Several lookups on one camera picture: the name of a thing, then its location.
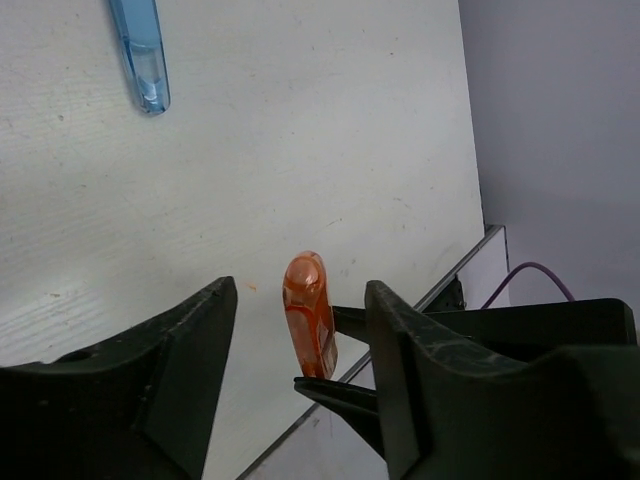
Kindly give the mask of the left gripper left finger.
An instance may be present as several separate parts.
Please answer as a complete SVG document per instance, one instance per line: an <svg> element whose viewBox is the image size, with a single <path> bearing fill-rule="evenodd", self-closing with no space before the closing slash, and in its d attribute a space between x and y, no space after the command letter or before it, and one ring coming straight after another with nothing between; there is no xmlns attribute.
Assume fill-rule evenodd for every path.
<svg viewBox="0 0 640 480"><path fill-rule="evenodd" d="M51 363L1 371L5 479L199 479L237 308L222 277Z"/></svg>

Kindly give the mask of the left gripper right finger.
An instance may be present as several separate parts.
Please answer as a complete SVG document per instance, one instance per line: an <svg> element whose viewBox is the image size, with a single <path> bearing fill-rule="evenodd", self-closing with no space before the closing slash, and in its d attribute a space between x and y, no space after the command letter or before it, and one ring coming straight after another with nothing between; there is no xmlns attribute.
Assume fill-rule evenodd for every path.
<svg viewBox="0 0 640 480"><path fill-rule="evenodd" d="M490 350L380 281L365 306L391 478L638 477L638 343Z"/></svg>

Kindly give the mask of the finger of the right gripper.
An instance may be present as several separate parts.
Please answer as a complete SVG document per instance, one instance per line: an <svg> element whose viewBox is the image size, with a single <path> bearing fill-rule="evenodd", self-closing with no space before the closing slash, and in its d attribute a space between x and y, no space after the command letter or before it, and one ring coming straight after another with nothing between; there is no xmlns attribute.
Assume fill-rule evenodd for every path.
<svg viewBox="0 0 640 480"><path fill-rule="evenodd" d="M375 390L310 377L296 377L294 390L337 414L381 458L385 457Z"/></svg>
<svg viewBox="0 0 640 480"><path fill-rule="evenodd" d="M635 346L631 308L618 299L420 313L490 350L552 350L564 345Z"/></svg>

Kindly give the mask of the orange translucent highlighter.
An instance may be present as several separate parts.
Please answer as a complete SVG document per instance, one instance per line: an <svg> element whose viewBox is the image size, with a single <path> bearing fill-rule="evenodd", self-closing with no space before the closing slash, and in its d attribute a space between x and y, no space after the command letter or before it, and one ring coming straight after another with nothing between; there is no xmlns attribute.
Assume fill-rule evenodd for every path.
<svg viewBox="0 0 640 480"><path fill-rule="evenodd" d="M289 263L282 283L287 325L302 374L329 380L338 349L328 295L328 276L319 254L304 251Z"/></svg>

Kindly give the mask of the blue translucent highlighter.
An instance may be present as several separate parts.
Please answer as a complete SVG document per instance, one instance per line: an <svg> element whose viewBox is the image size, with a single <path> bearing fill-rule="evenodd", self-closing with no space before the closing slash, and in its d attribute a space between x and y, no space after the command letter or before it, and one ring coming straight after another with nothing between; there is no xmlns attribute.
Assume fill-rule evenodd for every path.
<svg viewBox="0 0 640 480"><path fill-rule="evenodd" d="M164 45L155 0L107 2L124 63L131 97L150 116L171 103Z"/></svg>

